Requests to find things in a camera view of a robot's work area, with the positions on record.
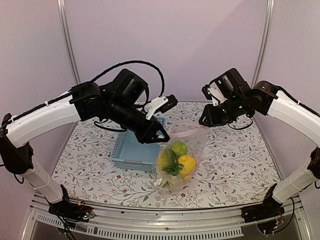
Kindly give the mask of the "blue plastic basket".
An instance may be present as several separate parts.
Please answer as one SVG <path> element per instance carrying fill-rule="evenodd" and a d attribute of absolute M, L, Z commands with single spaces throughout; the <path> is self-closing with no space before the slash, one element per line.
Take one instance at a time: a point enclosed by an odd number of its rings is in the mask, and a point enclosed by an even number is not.
<path fill-rule="evenodd" d="M 153 172 L 160 153 L 158 143 L 139 143 L 132 131 L 119 133 L 110 159 L 119 169 Z"/>

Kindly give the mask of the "clear zip top bag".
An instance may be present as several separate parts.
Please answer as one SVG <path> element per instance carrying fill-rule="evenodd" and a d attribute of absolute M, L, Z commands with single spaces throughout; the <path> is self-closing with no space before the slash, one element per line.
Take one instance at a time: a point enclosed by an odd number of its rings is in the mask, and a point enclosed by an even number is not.
<path fill-rule="evenodd" d="M 170 140 L 160 145 L 155 162 L 157 193 L 172 196 L 187 185 L 202 160 L 208 131 L 208 127 L 188 120 L 168 128 Z"/>

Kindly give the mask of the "white radish toy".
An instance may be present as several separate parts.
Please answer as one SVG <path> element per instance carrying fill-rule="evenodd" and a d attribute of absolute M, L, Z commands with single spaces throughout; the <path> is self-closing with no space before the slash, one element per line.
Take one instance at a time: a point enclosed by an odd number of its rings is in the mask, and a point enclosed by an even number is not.
<path fill-rule="evenodd" d="M 177 164 L 175 167 L 173 167 L 173 168 L 168 168 L 168 167 L 166 167 L 166 168 L 163 168 L 162 170 L 163 170 L 164 172 L 166 172 L 167 174 L 169 174 L 169 175 L 177 176 L 177 175 L 181 172 L 181 170 L 182 170 L 183 168 L 184 168 L 184 165 L 178 163 L 178 164 Z"/>

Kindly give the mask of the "yellow lemon toy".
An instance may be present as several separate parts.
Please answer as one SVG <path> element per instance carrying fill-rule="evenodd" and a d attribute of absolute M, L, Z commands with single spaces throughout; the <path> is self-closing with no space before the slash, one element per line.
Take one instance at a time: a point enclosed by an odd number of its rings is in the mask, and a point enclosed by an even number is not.
<path fill-rule="evenodd" d="M 162 169 L 173 169 L 178 165 L 178 157 L 171 149 L 164 149 L 159 157 L 158 164 Z"/>
<path fill-rule="evenodd" d="M 191 155 L 180 156 L 178 158 L 178 163 L 184 165 L 183 169 L 180 171 L 183 175 L 189 175 L 197 165 L 196 159 Z"/>

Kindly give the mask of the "yellow lemon toy top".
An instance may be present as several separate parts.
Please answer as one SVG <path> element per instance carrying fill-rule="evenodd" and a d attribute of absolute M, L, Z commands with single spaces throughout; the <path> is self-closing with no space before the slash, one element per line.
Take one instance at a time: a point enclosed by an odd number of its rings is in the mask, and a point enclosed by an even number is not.
<path fill-rule="evenodd" d="M 162 169 L 173 169 L 178 165 L 178 157 L 171 149 L 164 149 L 159 157 L 158 164 Z"/>

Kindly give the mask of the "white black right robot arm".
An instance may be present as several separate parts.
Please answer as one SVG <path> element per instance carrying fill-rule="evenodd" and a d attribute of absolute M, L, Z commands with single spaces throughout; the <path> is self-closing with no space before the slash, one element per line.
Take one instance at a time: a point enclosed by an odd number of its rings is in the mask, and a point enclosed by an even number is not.
<path fill-rule="evenodd" d="M 310 139 L 316 148 L 303 166 L 272 186 L 258 213 L 269 218 L 293 195 L 320 179 L 320 115 L 292 97 L 283 87 L 259 81 L 250 87 L 236 68 L 227 70 L 202 87 L 212 102 L 204 107 L 199 124 L 206 127 L 229 125 L 239 116 L 251 118 L 258 112 L 272 117 Z"/>

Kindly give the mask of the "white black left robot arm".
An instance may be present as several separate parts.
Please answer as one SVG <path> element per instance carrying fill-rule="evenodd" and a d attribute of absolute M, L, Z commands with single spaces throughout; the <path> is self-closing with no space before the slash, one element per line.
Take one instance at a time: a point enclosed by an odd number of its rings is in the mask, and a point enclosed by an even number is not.
<path fill-rule="evenodd" d="M 131 131 L 141 144 L 170 140 L 156 112 L 167 109 L 163 95 L 137 104 L 141 94 L 148 94 L 148 83 L 119 63 L 120 72 L 109 83 L 98 85 L 95 79 L 72 87 L 62 95 L 24 113 L 6 114 L 0 127 L 0 156 L 4 167 L 22 176 L 39 191 L 63 217 L 74 213 L 66 189 L 49 176 L 33 159 L 30 141 L 61 126 L 92 118 L 113 121 L 121 131 Z"/>

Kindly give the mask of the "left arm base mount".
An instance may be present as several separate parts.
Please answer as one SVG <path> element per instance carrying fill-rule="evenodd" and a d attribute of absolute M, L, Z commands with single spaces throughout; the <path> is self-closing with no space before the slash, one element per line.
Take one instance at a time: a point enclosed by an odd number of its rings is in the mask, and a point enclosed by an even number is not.
<path fill-rule="evenodd" d="M 57 203 L 49 202 L 49 213 L 72 220 L 74 222 L 88 222 L 95 216 L 93 208 L 86 205 L 84 201 L 78 203 L 62 200 Z"/>

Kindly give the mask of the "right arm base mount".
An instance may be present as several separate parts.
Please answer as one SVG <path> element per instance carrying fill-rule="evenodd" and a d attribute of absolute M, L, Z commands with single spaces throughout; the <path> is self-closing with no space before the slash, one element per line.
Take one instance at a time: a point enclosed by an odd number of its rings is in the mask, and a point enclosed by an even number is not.
<path fill-rule="evenodd" d="M 246 206 L 241 209 L 241 217 L 245 223 L 256 223 L 256 227 L 263 235 L 274 234 L 284 223 L 283 206 L 265 206 L 263 203 Z"/>

